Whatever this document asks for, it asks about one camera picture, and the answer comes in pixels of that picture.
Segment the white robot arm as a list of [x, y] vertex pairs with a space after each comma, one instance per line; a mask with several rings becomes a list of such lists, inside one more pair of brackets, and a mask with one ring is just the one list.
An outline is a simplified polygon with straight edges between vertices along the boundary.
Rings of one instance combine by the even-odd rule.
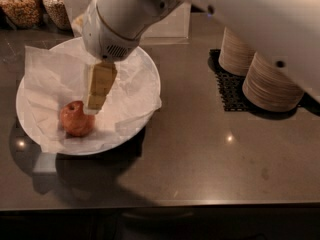
[[320, 0], [92, 0], [83, 16], [85, 48], [100, 60], [122, 61], [151, 25], [183, 2], [215, 16], [320, 100]]

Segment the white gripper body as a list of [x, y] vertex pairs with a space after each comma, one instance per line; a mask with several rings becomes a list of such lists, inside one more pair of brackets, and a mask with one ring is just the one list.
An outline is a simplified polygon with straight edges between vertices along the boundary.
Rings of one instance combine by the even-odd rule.
[[83, 15], [85, 48], [99, 60], [125, 60], [147, 29], [180, 5], [178, 0], [92, 0]]

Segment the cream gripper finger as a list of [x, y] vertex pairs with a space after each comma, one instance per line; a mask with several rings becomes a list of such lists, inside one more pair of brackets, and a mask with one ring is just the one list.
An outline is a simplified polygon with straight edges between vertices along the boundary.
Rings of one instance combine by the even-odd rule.
[[102, 109], [115, 82], [117, 70], [114, 63], [100, 62], [85, 69], [84, 113], [96, 115]]

